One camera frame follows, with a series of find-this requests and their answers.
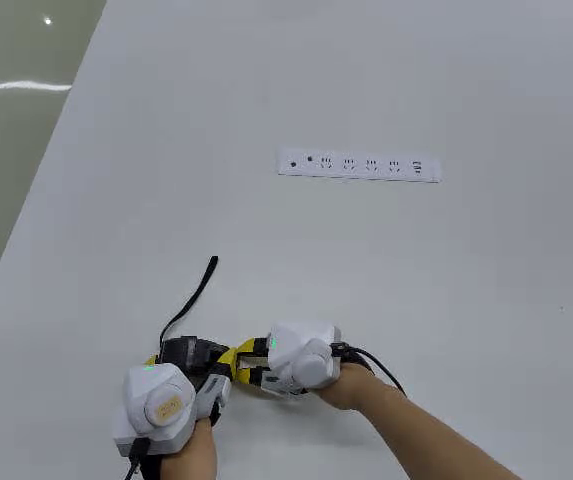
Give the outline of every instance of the white controller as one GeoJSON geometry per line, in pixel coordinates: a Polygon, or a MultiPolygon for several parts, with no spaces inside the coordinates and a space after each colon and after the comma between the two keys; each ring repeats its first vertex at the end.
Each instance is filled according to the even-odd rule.
{"type": "Polygon", "coordinates": [[[341,332],[331,324],[284,323],[268,337],[268,366],[279,384],[276,390],[298,391],[330,385],[339,378],[340,359],[332,356],[331,343],[341,332]]]}
{"type": "Polygon", "coordinates": [[[195,387],[172,363],[131,368],[124,380],[122,404],[113,420],[113,439],[123,457],[135,439],[150,439],[148,455],[179,452],[195,422],[222,408],[230,395],[230,379],[211,374],[195,387]]]}

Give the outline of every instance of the power strip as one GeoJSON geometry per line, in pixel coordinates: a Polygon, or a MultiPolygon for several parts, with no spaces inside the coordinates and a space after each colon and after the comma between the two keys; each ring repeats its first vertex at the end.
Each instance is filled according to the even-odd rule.
{"type": "Polygon", "coordinates": [[[416,155],[371,155],[303,148],[282,148],[277,155],[277,173],[428,183],[437,183],[442,179],[442,169],[437,159],[416,155]]]}

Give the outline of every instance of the cable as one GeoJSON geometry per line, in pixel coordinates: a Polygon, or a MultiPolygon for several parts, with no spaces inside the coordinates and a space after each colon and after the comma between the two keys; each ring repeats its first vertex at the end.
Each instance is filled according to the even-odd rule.
{"type": "Polygon", "coordinates": [[[366,350],[363,350],[361,348],[353,347],[353,346],[347,344],[346,342],[331,343],[330,347],[333,351],[334,357],[347,358],[346,357],[347,353],[358,353],[360,355],[364,355],[365,357],[370,358],[373,362],[375,362],[375,365],[377,365],[381,369],[381,371],[384,372],[386,374],[386,376],[393,381],[393,383],[399,389],[399,391],[402,392],[405,397],[408,396],[408,395],[406,395],[406,392],[404,391],[404,387],[402,387],[401,383],[399,383],[397,381],[395,376],[392,373],[390,373],[390,370],[388,370],[382,362],[377,360],[375,355],[368,353],[366,350]]]}
{"type": "Polygon", "coordinates": [[[124,480],[130,480],[131,478],[133,478],[133,474],[135,473],[135,470],[137,470],[138,465],[139,461],[137,460],[131,462],[130,468],[128,469],[128,473],[124,477],[124,480]]]}
{"type": "Polygon", "coordinates": [[[208,262],[208,267],[206,267],[206,271],[204,272],[204,276],[202,277],[201,282],[199,282],[199,286],[197,287],[197,290],[195,290],[195,293],[193,293],[193,295],[188,299],[188,301],[186,302],[186,305],[184,305],[184,307],[179,311],[179,313],[177,315],[175,315],[173,318],[170,319],[170,321],[166,324],[166,326],[162,330],[162,333],[159,335],[159,349],[160,350],[162,348],[162,343],[164,343],[164,335],[166,335],[166,332],[168,331],[168,329],[170,327],[172,327],[173,324],[177,320],[179,320],[184,315],[186,315],[188,313],[188,311],[193,307],[193,305],[195,304],[195,302],[197,301],[197,299],[201,295],[202,291],[204,290],[204,288],[208,284],[210,277],[213,275],[213,272],[215,271],[215,267],[217,266],[218,261],[219,261],[219,258],[217,256],[210,257],[210,261],[208,262]]]}
{"type": "Polygon", "coordinates": [[[373,362],[375,362],[375,365],[377,365],[381,369],[381,371],[384,372],[388,376],[388,378],[390,378],[392,380],[392,382],[399,389],[399,391],[402,392],[405,397],[408,396],[408,395],[406,395],[406,392],[404,391],[404,387],[402,387],[401,383],[399,383],[397,381],[395,376],[392,373],[390,373],[390,370],[388,370],[382,362],[380,362],[379,360],[377,360],[377,358],[375,358],[375,355],[368,353],[366,350],[362,350],[361,348],[351,347],[351,346],[349,346],[348,348],[350,350],[352,350],[353,352],[360,353],[360,354],[370,358],[373,362]]]}
{"type": "Polygon", "coordinates": [[[130,460],[130,468],[128,469],[128,473],[124,477],[124,480],[130,480],[133,475],[135,474],[135,470],[139,466],[139,463],[142,461],[148,454],[148,449],[150,448],[150,438],[148,437],[138,437],[135,439],[133,444],[130,447],[130,452],[128,452],[128,459],[130,460]]]}

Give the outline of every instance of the white table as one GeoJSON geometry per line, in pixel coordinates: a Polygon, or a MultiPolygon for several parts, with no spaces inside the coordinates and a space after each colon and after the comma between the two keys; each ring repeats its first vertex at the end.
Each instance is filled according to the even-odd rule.
{"type": "MultiPolygon", "coordinates": [[[[176,334],[334,322],[525,478],[573,478],[573,3],[110,1],[0,263],[0,478],[123,478],[123,374],[211,254],[176,334]],[[279,146],[444,182],[279,177],[279,146]]],[[[314,398],[235,392],[216,437],[221,478],[404,478],[314,398]]]]}

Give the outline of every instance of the black cable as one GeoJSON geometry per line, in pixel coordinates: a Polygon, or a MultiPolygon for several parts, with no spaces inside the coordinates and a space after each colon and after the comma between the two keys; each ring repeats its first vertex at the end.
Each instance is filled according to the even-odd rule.
{"type": "Polygon", "coordinates": [[[364,355],[365,357],[370,358],[373,362],[375,362],[375,365],[377,365],[381,369],[381,371],[384,372],[386,376],[392,380],[392,382],[399,389],[399,391],[402,392],[405,397],[408,396],[406,395],[406,392],[404,391],[404,387],[402,387],[402,384],[397,381],[395,376],[392,373],[390,373],[390,370],[388,370],[382,362],[380,362],[379,360],[377,360],[377,358],[375,358],[375,355],[368,353],[366,350],[362,350],[361,348],[357,347],[352,347],[350,345],[346,346],[346,348],[348,350],[352,350],[353,352],[359,353],[361,355],[364,355]]]}
{"type": "Polygon", "coordinates": [[[210,257],[210,261],[208,262],[208,267],[206,267],[206,271],[204,272],[204,276],[202,277],[201,282],[199,282],[199,286],[197,287],[197,290],[195,290],[195,293],[193,293],[193,295],[188,299],[188,301],[186,302],[186,305],[184,305],[184,307],[179,311],[179,313],[177,315],[175,315],[173,318],[170,319],[170,321],[166,324],[166,326],[162,330],[162,333],[159,335],[159,348],[160,348],[160,350],[162,348],[162,343],[164,342],[164,335],[166,335],[166,332],[168,331],[168,329],[170,327],[172,327],[173,324],[177,320],[179,320],[184,315],[186,315],[188,313],[188,311],[193,307],[193,305],[195,304],[195,302],[197,301],[197,299],[201,295],[202,291],[204,290],[204,288],[208,284],[208,281],[210,280],[211,275],[215,271],[215,267],[217,266],[218,261],[219,261],[219,258],[217,256],[210,257]]]}
{"type": "Polygon", "coordinates": [[[131,478],[133,478],[133,474],[135,473],[135,470],[137,470],[138,465],[139,465],[139,461],[137,461],[137,460],[133,460],[130,463],[130,468],[128,469],[128,473],[124,477],[124,480],[130,480],[131,478]]]}
{"type": "Polygon", "coordinates": [[[135,470],[139,466],[139,463],[142,461],[148,454],[148,449],[150,448],[150,438],[147,437],[139,437],[136,438],[133,444],[130,447],[130,452],[128,452],[128,459],[130,460],[130,468],[128,469],[128,473],[124,480],[130,480],[135,470]]]}

